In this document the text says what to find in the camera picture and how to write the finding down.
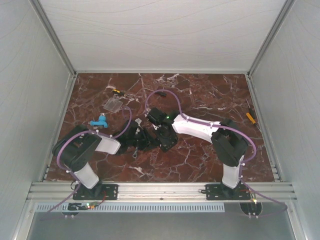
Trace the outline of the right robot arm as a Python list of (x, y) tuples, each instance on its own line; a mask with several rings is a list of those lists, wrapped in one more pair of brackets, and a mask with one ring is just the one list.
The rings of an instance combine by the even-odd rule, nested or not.
[(163, 152), (167, 152), (178, 143), (178, 134), (211, 143), (218, 159), (223, 163), (222, 195), (232, 199), (239, 193), (240, 163), (244, 159), (248, 141), (236, 129), (237, 126), (232, 120), (212, 122), (184, 113), (166, 114), (155, 107), (149, 111), (146, 118), (152, 123), (155, 140)]

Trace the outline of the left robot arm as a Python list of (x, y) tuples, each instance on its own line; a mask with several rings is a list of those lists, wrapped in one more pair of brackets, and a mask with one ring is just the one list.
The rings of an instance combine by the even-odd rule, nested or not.
[(121, 131), (112, 135), (94, 133), (84, 125), (77, 125), (54, 145), (52, 154), (56, 157), (58, 166), (71, 172), (85, 187), (86, 195), (97, 199), (102, 195), (103, 187), (89, 164), (95, 152), (122, 155), (128, 148), (149, 151), (159, 145), (159, 141), (146, 128), (140, 127), (136, 121), (128, 120)]

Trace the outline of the clear plastic fuse box lid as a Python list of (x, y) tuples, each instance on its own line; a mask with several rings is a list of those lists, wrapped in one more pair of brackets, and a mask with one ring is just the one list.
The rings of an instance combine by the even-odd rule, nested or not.
[(103, 106), (103, 108), (115, 114), (120, 110), (122, 105), (123, 105), (122, 101), (115, 98), (109, 98), (106, 104)]

